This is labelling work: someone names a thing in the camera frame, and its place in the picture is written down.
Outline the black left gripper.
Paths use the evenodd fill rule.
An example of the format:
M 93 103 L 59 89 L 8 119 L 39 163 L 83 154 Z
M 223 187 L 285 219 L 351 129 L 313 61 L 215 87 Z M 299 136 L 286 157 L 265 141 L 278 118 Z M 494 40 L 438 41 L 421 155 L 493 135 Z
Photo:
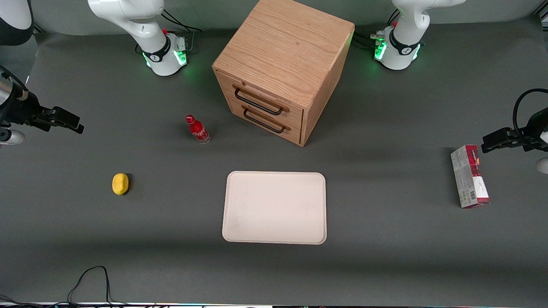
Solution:
M 524 151 L 534 149 L 548 151 L 547 141 L 542 138 L 545 133 L 547 138 L 548 109 L 542 109 L 534 113 L 527 122 L 527 125 L 521 128 L 522 136 L 529 144 L 521 142 L 517 132 L 511 128 L 501 128 L 493 131 L 482 138 L 482 152 L 487 154 L 491 151 L 503 148 L 520 148 Z

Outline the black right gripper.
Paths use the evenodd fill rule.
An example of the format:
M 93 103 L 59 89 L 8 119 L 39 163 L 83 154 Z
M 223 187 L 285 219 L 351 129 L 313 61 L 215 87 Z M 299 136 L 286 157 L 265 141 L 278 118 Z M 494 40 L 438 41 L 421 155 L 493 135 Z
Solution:
M 42 131 L 50 131 L 51 127 L 60 127 L 77 134 L 82 134 L 84 131 L 84 125 L 80 124 L 80 117 L 61 107 L 52 109 L 42 107 L 37 97 L 18 82 L 2 81 L 0 95 L 2 126 L 29 125 Z

